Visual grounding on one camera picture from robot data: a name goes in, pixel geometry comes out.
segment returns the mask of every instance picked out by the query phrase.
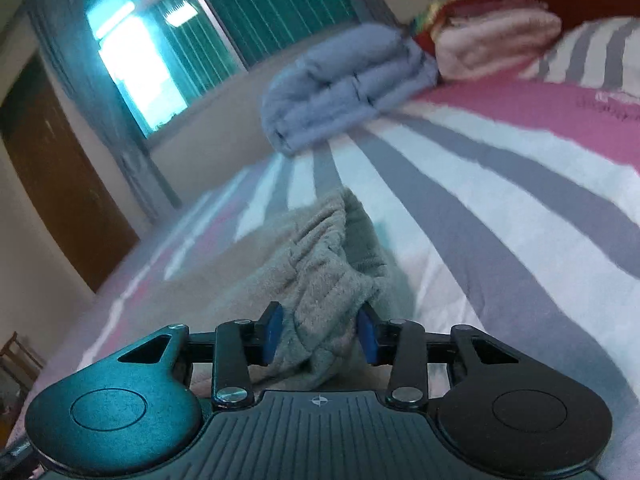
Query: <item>striped pillow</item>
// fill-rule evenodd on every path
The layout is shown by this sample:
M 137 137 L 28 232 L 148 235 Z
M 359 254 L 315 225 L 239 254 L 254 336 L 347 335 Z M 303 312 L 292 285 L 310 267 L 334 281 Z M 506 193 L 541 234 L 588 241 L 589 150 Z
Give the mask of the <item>striped pillow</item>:
M 574 28 L 522 74 L 640 97 L 640 18 L 611 18 Z

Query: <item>fluorescent light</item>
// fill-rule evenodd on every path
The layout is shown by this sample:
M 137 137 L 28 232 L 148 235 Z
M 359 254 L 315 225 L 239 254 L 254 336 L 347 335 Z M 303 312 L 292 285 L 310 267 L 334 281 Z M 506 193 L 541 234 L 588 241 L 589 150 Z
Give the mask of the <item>fluorescent light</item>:
M 169 12 L 164 18 L 173 27 L 180 27 L 196 16 L 198 11 L 189 2 L 183 0 L 174 10 Z
M 124 4 L 118 10 L 116 10 L 116 13 L 111 16 L 106 22 L 104 22 L 102 26 L 98 28 L 98 30 L 95 31 L 95 37 L 98 40 L 104 38 L 115 28 L 118 23 L 129 16 L 135 9 L 136 6 L 133 2 L 127 2 L 126 4 Z

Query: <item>window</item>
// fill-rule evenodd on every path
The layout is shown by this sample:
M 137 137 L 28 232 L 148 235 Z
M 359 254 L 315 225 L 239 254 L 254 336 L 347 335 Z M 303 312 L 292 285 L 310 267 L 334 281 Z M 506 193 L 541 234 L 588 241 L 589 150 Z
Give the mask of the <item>window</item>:
M 87 16 L 148 137 L 229 76 L 355 13 L 348 0 L 98 0 Z

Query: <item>crosshair symbol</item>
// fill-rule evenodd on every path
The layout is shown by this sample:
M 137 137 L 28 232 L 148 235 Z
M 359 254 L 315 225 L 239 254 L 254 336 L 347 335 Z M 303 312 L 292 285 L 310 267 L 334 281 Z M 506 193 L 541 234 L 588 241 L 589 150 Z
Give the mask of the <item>crosshair symbol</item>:
M 323 397 L 322 395 L 318 395 L 311 399 L 311 402 L 314 403 L 318 408 L 322 408 L 326 403 L 329 402 L 329 399 Z

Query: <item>folded blue quilt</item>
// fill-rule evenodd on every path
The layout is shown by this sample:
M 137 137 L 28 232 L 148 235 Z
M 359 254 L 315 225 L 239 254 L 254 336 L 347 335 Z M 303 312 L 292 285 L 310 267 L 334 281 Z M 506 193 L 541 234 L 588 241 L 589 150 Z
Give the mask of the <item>folded blue quilt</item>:
M 366 23 L 313 47 L 278 74 L 262 101 L 262 127 L 293 155 L 436 85 L 433 57 L 399 30 Z

